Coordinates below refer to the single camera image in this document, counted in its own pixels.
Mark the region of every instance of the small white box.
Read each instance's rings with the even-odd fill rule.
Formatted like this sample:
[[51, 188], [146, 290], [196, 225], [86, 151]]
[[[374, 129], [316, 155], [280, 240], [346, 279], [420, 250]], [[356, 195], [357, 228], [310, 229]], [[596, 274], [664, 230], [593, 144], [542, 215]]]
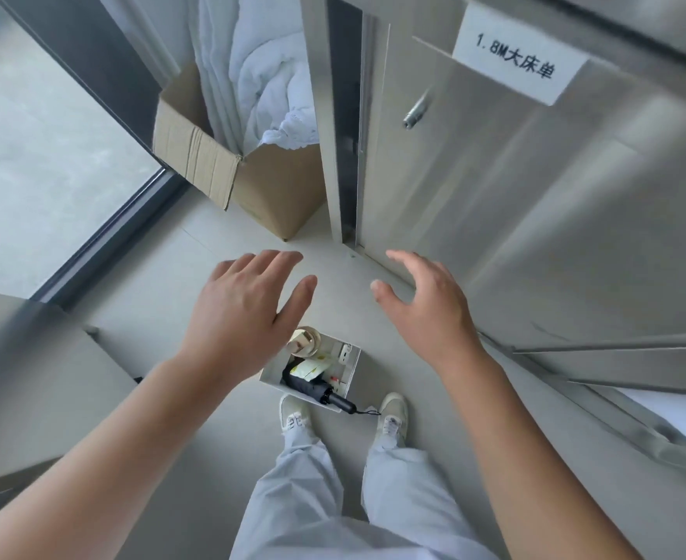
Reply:
[[[354, 346], [351, 343], [344, 342], [342, 339], [333, 338], [320, 332], [322, 342], [318, 353], [331, 355], [338, 360], [337, 363], [328, 367], [322, 374], [322, 379], [330, 384], [332, 390], [341, 397], [348, 395], [350, 384], [354, 380], [354, 373], [361, 355], [361, 348]], [[312, 397], [299, 393], [281, 383], [283, 369], [289, 364], [293, 356], [283, 348], [278, 352], [273, 359], [268, 362], [268, 365], [260, 370], [260, 381], [267, 383], [276, 389], [282, 390], [284, 393], [290, 393], [293, 396], [299, 397], [311, 404], [317, 404], [319, 407], [329, 409], [336, 413], [341, 412], [334, 404], [321, 404], [315, 401]]]

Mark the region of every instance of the light blue pants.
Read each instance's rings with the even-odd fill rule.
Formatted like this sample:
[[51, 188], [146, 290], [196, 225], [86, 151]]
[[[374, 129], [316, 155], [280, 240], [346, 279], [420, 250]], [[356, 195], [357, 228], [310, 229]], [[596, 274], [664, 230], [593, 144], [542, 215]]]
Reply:
[[[327, 448], [309, 431], [295, 431], [285, 435], [275, 467], [255, 486], [231, 560], [245, 560], [270, 540], [313, 523], [341, 520], [343, 486]], [[367, 457], [362, 505], [372, 526], [414, 546], [457, 560], [495, 557], [478, 543], [425, 451], [398, 448], [394, 439], [378, 438]], [[336, 532], [329, 523], [318, 526]]]

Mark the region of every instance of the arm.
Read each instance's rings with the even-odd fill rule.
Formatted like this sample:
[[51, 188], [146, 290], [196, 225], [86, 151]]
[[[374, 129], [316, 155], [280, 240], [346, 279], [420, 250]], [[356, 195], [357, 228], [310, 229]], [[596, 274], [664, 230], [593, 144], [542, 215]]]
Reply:
[[277, 313], [298, 252], [219, 263], [179, 353], [0, 511], [0, 560], [114, 558], [196, 430], [291, 337], [317, 284], [302, 279]]
[[414, 253], [388, 256], [413, 275], [415, 297], [405, 304], [383, 282], [372, 283], [374, 297], [447, 388], [512, 557], [639, 559], [483, 349], [465, 295], [450, 272]]

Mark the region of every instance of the left hand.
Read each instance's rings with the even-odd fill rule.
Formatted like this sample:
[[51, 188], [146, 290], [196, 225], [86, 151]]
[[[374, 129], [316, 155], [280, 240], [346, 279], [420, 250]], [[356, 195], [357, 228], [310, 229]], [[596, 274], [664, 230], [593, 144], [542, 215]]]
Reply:
[[302, 258], [265, 250], [219, 263], [200, 291], [175, 359], [229, 388], [257, 373], [289, 341], [312, 302], [317, 277], [307, 275], [278, 311], [283, 285]]

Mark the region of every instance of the sneaker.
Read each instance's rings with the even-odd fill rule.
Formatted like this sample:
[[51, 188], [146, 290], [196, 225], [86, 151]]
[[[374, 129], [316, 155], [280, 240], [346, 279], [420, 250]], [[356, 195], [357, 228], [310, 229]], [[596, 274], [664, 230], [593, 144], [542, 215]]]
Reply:
[[394, 439], [395, 446], [404, 447], [408, 434], [408, 403], [399, 393], [390, 393], [382, 401], [381, 416], [376, 422], [375, 442]]
[[281, 397], [281, 402], [278, 404], [278, 412], [283, 434], [292, 431], [292, 429], [305, 428], [312, 430], [310, 406], [298, 397], [291, 394]]

